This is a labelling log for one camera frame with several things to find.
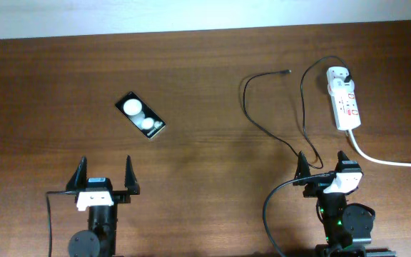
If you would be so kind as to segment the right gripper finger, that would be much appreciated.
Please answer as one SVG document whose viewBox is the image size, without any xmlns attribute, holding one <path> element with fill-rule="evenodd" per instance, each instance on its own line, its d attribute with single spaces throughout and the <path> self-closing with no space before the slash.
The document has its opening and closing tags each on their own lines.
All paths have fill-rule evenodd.
<svg viewBox="0 0 411 257">
<path fill-rule="evenodd" d="M 344 151 L 338 151 L 338 164 L 351 164 Z"/>
<path fill-rule="evenodd" d="M 294 186 L 304 186 L 307 182 L 308 177 L 310 177 L 310 167 L 305 157 L 305 154 L 300 151 L 298 154 L 298 164 L 296 168 L 296 172 L 294 175 L 295 182 L 293 183 Z"/>
</svg>

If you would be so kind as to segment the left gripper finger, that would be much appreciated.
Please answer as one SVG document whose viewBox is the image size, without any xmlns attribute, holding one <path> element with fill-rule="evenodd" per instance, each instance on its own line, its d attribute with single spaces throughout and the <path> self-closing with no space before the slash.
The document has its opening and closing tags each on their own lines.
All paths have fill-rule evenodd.
<svg viewBox="0 0 411 257">
<path fill-rule="evenodd" d="M 86 188 L 87 182 L 87 158 L 83 156 L 76 171 L 66 184 L 67 191 L 81 191 Z"/>
<path fill-rule="evenodd" d="M 137 181 L 136 175 L 133 171 L 132 160 L 129 155 L 126 157 L 126 172 L 124 186 L 130 195 L 140 194 L 140 185 Z"/>
</svg>

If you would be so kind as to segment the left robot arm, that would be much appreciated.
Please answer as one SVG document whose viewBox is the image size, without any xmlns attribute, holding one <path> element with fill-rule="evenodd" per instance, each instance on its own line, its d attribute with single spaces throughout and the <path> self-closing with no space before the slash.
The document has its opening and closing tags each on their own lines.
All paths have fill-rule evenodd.
<svg viewBox="0 0 411 257">
<path fill-rule="evenodd" d="M 89 178 L 87 159 L 79 162 L 66 190 L 75 196 L 79 211 L 88 211 L 88 228 L 72 235 L 68 243 L 70 257 L 110 257 L 116 255 L 118 206 L 131 202 L 140 193 L 131 157 L 126 157 L 124 189 L 115 190 L 106 177 Z"/>
</svg>

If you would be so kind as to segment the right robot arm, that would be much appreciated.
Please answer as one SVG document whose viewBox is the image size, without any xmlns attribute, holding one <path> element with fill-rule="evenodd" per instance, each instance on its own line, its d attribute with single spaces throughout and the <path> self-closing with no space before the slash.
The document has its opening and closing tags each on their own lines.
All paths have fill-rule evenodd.
<svg viewBox="0 0 411 257">
<path fill-rule="evenodd" d="M 361 203 L 348 203 L 347 196 L 358 189 L 363 172 L 356 161 L 338 152 L 334 170 L 314 176 L 304 153 L 298 154 L 295 186 L 304 188 L 305 198 L 316 198 L 316 212 L 323 224 L 326 243 L 315 247 L 316 256 L 396 256 L 389 249 L 367 249 L 375 210 Z"/>
</svg>

